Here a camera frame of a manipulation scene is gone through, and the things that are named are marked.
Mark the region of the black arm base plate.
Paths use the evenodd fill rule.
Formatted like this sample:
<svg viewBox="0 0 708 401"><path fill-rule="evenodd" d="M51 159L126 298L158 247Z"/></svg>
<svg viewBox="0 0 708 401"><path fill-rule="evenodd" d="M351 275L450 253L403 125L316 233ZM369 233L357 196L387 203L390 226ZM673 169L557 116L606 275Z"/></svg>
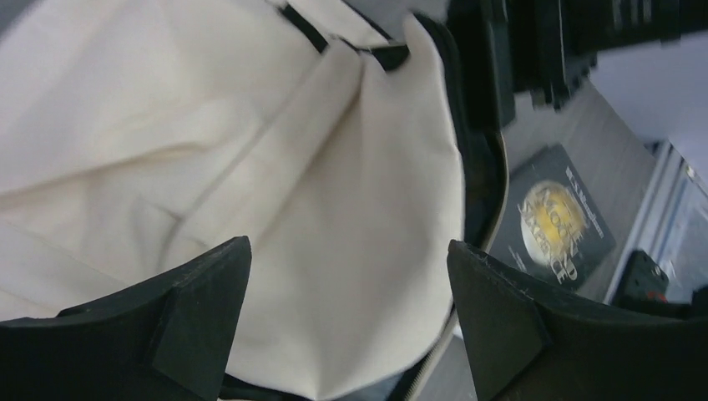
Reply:
<svg viewBox="0 0 708 401"><path fill-rule="evenodd" d="M643 250L630 253L611 305L632 312L680 320L707 317L707 286L693 291L688 303L669 302L670 280Z"/></svg>

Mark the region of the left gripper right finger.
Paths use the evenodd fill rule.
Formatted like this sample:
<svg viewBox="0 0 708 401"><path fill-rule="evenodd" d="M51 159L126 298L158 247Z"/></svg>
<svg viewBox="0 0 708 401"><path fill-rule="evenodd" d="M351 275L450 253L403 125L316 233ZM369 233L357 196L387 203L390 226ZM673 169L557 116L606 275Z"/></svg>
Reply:
<svg viewBox="0 0 708 401"><path fill-rule="evenodd" d="M705 293L610 306L461 241L447 265L478 399L706 399Z"/></svg>

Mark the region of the cream canvas backpack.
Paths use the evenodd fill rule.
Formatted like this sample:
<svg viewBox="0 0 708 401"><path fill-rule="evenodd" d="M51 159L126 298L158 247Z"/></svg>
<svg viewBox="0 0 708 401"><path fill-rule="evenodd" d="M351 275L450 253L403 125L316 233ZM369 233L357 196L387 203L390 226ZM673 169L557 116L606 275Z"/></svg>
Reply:
<svg viewBox="0 0 708 401"><path fill-rule="evenodd" d="M333 400L403 373L508 182L449 31L341 1L39 1L1 35L1 316L50 317L235 237L226 371Z"/></svg>

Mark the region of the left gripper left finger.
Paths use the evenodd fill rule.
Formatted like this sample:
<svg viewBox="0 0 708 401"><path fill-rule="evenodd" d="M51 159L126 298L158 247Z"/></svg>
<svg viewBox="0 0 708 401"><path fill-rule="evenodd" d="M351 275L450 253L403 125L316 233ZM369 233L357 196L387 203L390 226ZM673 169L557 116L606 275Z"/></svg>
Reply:
<svg viewBox="0 0 708 401"><path fill-rule="evenodd" d="M239 236L56 317L2 322L2 399L217 399L250 264Z"/></svg>

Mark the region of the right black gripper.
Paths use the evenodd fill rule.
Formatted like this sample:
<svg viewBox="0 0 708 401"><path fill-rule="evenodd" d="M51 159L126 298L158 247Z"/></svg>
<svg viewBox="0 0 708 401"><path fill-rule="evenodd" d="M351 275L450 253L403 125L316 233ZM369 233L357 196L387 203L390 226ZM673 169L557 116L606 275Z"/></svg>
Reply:
<svg viewBox="0 0 708 401"><path fill-rule="evenodd" d="M705 1L451 1L447 29L458 47L475 129L499 130L514 96L562 109L600 52L672 42L707 29Z"/></svg>

